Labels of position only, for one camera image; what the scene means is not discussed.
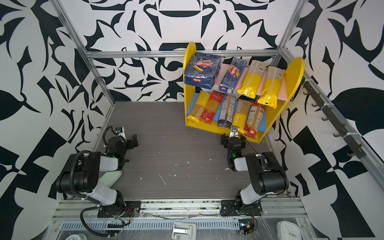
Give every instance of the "narrow blue pasta box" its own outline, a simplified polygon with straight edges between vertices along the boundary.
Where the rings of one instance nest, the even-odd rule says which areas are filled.
[[[220,71],[221,57],[196,52],[185,68],[185,84],[212,89]]]
[[[237,85],[237,82],[240,79],[241,74],[245,69],[246,64],[247,61],[245,60],[233,58],[228,71],[225,73],[223,80],[218,86],[219,91],[232,94]]]

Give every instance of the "black and white patterned wall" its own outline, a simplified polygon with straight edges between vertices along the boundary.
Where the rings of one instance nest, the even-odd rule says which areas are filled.
[[[44,232],[68,156],[91,149],[110,103],[47,0],[0,3],[1,239]]]
[[[310,0],[288,50],[384,157],[383,1]],[[382,239],[384,192],[301,87],[270,130],[291,191],[325,239]]]
[[[276,49],[298,0],[62,0],[91,51]],[[117,101],[183,101],[182,58],[98,59]]]

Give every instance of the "shelf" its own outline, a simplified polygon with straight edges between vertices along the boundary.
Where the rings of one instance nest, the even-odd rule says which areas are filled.
[[[196,53],[196,44],[190,42],[185,51],[184,62],[183,62],[183,71],[191,60],[192,56]],[[280,113],[283,111],[285,106],[288,104],[289,100],[295,94],[297,88],[301,83],[304,73],[304,60],[302,58],[295,58],[291,64],[288,66],[285,71],[285,86],[286,86],[286,96],[287,100],[277,100],[277,107],[273,109],[272,107],[267,107],[266,114],[266,129],[265,132],[257,132],[256,139],[246,137],[248,141],[260,143],[264,138],[268,130],[272,127],[273,123],[279,117]],[[195,95],[195,86],[187,85],[184,83],[184,115],[185,115],[185,124],[190,127],[199,128],[202,130],[229,135],[230,130],[224,127],[217,127],[217,122],[213,121],[211,125],[205,122],[192,122],[187,119],[187,110],[189,105],[192,102],[192,99]]]

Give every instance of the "gray wood-grain table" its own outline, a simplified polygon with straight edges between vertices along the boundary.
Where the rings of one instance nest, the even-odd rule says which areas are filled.
[[[234,197],[249,183],[248,172],[226,170],[227,149],[220,135],[185,125],[184,103],[117,102],[109,120],[137,134],[139,146],[128,150],[123,174],[112,188],[127,198]],[[112,137],[108,131],[106,139]],[[266,141],[251,143],[268,151]],[[104,152],[102,141],[97,148]],[[247,144],[243,154],[252,153]]]

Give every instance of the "spaghetti package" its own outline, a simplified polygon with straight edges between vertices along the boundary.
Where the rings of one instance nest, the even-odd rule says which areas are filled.
[[[234,96],[226,96],[221,107],[220,116],[218,119],[218,127],[231,128],[233,120],[233,112],[235,110],[236,98]]]
[[[223,97],[224,97],[224,94],[219,93],[217,91],[213,91],[205,107],[204,115],[199,118],[203,120],[205,123],[208,123],[210,125],[218,109],[218,106],[223,100]]]
[[[285,70],[280,68],[268,67],[268,75],[263,86],[262,94],[259,100],[257,100],[257,103],[271,106],[274,109],[276,108],[284,72]]]
[[[187,119],[194,122],[200,122],[199,117],[203,115],[210,96],[211,95],[209,93],[201,91],[190,114],[187,116]]]
[[[196,52],[185,68],[184,83],[200,88],[212,89],[220,67],[220,56]]]
[[[233,93],[233,90],[235,89],[246,64],[247,61],[245,60],[233,58],[231,65],[229,65],[228,71],[225,73],[223,80],[218,86],[219,91],[229,94]]]
[[[240,133],[245,132],[245,122],[247,120],[247,114],[249,112],[249,107],[251,103],[245,100],[239,99],[237,103],[236,113],[233,117],[232,126],[237,126]]]
[[[255,98],[266,67],[267,64],[261,61],[252,60],[248,72],[237,92],[249,98]]]
[[[256,139],[256,133],[259,129],[260,123],[262,122],[264,112],[264,105],[252,103],[251,110],[248,114],[247,123],[245,125],[245,135]]]

